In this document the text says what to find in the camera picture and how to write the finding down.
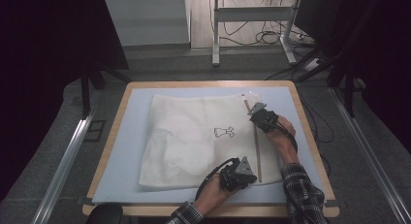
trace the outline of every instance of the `black wall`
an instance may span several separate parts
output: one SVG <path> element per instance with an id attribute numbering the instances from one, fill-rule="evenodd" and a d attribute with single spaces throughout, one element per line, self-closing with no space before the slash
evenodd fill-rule
<path id="1" fill-rule="evenodd" d="M 0 0 L 0 198 L 42 142 L 63 89 L 127 63 L 104 0 Z"/>
<path id="2" fill-rule="evenodd" d="M 381 0 L 356 45 L 363 97 L 411 152 L 411 0 Z"/>

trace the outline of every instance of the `printed logo on towel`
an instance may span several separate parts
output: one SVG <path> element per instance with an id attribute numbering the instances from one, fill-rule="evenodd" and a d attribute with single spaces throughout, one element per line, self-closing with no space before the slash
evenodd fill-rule
<path id="1" fill-rule="evenodd" d="M 232 138 L 235 135 L 233 131 L 234 128 L 231 126 L 228 129 L 214 128 L 214 135 L 215 138 L 220 138 L 223 135 L 228 135 L 230 136 L 230 138 Z"/>

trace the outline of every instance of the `white cloth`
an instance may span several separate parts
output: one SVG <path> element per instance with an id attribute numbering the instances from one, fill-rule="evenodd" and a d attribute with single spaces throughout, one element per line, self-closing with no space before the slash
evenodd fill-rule
<path id="1" fill-rule="evenodd" d="M 262 168 L 258 175 L 254 127 L 244 97 L 249 108 L 261 101 L 258 94 L 153 96 L 140 185 L 164 189 L 197 187 L 215 167 L 243 156 L 247 156 L 254 175 L 259 177 L 255 184 L 279 181 L 276 150 L 261 130 L 257 130 Z"/>

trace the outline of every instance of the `left hand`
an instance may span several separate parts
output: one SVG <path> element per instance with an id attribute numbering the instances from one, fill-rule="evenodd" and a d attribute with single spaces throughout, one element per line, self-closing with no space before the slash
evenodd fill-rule
<path id="1" fill-rule="evenodd" d="M 214 175 L 205 185 L 202 193 L 194 202 L 193 206 L 202 214 L 206 215 L 211 210 L 221 206 L 229 197 L 237 191 L 229 192 L 220 185 L 220 175 Z"/>

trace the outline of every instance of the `right hand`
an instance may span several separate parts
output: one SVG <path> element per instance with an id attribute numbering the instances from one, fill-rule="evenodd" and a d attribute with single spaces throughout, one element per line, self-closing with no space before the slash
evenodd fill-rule
<path id="1" fill-rule="evenodd" d="M 296 130 L 294 129 L 293 124 L 284 116 L 279 115 L 278 122 L 281 125 L 279 123 L 277 123 L 277 125 L 288 130 L 293 136 L 296 135 Z M 299 163 L 299 157 L 287 135 L 280 130 L 274 129 L 267 132 L 266 137 L 269 142 L 277 148 L 284 164 Z"/>

